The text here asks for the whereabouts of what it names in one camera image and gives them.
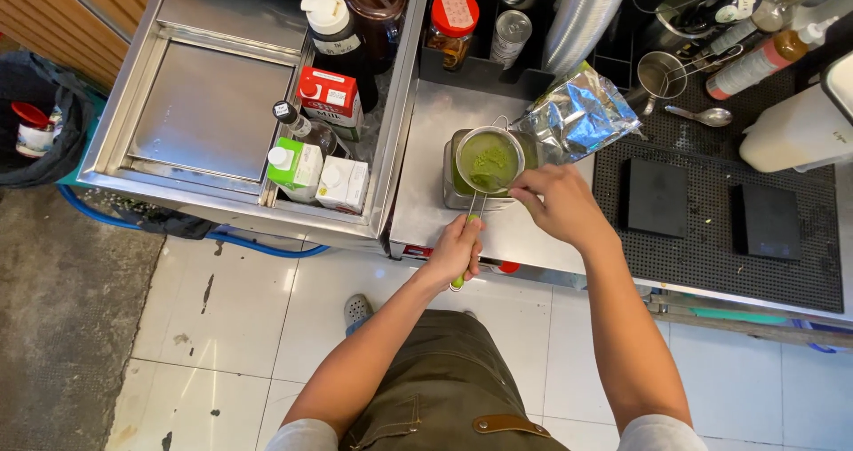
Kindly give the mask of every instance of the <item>gray sleeve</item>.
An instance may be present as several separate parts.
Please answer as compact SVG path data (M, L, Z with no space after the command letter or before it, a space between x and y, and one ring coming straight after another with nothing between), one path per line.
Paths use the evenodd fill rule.
M687 424L649 414L628 424L617 451L708 451L708 447Z
M279 428L263 451L337 451L338 436L319 419L298 419Z

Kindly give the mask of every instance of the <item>metal spoon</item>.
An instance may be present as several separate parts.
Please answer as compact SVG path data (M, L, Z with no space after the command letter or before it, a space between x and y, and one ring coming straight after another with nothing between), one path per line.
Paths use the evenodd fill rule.
M723 108L706 109L701 113L691 113L687 109L681 109L675 106L667 106L665 109L673 115L682 116L689 120L696 120L714 128L723 127L732 122L732 113L728 109Z

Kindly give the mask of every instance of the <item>black trash bag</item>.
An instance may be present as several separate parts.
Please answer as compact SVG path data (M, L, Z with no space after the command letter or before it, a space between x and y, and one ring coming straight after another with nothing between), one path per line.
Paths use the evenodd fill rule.
M32 159L15 151L20 118L12 101L33 104L46 115L54 104L61 109L62 133L44 156ZM94 118L95 106L73 73L30 52L0 55L0 187L50 184L71 173L80 164Z
M123 209L114 204L112 209L126 222L137 225L143 231L168 234L177 238L204 239L208 232L219 227L219 223L197 216L187 215L168 208L157 208L145 214Z

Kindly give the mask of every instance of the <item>apron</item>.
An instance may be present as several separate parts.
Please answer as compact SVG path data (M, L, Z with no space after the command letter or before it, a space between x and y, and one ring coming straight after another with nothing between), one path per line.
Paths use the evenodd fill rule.
M428 309L339 451L390 449L566 451L524 404L485 326Z

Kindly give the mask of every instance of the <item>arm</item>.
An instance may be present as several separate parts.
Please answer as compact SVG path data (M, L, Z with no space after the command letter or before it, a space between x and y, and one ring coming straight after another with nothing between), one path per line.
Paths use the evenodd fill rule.
M391 360L409 336L427 305L463 272L465 281L479 273L483 249L480 219L465 226L466 216L450 223L429 261L356 332L320 364L293 402L284 424L312 418L326 422L338 440L373 399Z
M526 171L510 195L540 228L573 245L583 258L595 362L619 433L646 414L665 414L692 427L676 363L637 294L619 236L580 173L572 165Z

